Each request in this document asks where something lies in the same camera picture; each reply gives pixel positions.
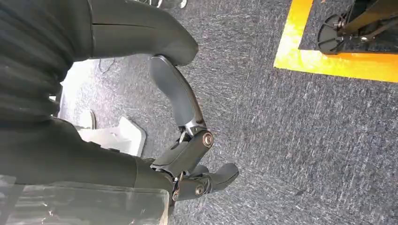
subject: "prosthetic hand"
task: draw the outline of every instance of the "prosthetic hand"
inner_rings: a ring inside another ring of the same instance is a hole
[[[175,67],[198,50],[168,13],[132,0],[0,1],[0,174],[17,184],[81,182],[158,188],[175,201],[226,188],[238,176],[233,164],[216,173],[198,165],[214,138],[196,97]],[[151,74],[170,99],[181,131],[156,160],[106,150],[81,140],[74,127],[51,114],[74,61],[148,53]]]

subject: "black fabric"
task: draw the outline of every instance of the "black fabric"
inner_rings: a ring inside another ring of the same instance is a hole
[[[59,107],[48,96],[60,91],[78,44],[51,10],[56,4],[0,1],[0,121],[40,122]]]

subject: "caster wheel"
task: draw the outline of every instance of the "caster wheel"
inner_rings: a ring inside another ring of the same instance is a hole
[[[333,15],[322,24],[317,37],[317,49],[323,54],[338,54],[344,46],[344,38],[337,30],[344,26],[345,15]]]

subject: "yellow tape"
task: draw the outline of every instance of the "yellow tape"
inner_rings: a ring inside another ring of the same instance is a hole
[[[299,50],[313,0],[292,0],[274,67],[301,72],[398,82],[398,55]]]

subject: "floor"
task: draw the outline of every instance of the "floor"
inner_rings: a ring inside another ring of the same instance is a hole
[[[171,225],[398,224],[398,85],[274,68],[290,3],[191,0],[170,11],[200,44],[180,69],[215,135],[202,162],[241,172],[223,192],[178,203]],[[147,132],[143,156],[158,157],[178,131],[148,58],[77,64],[61,116],[90,108],[100,127],[127,116]]]

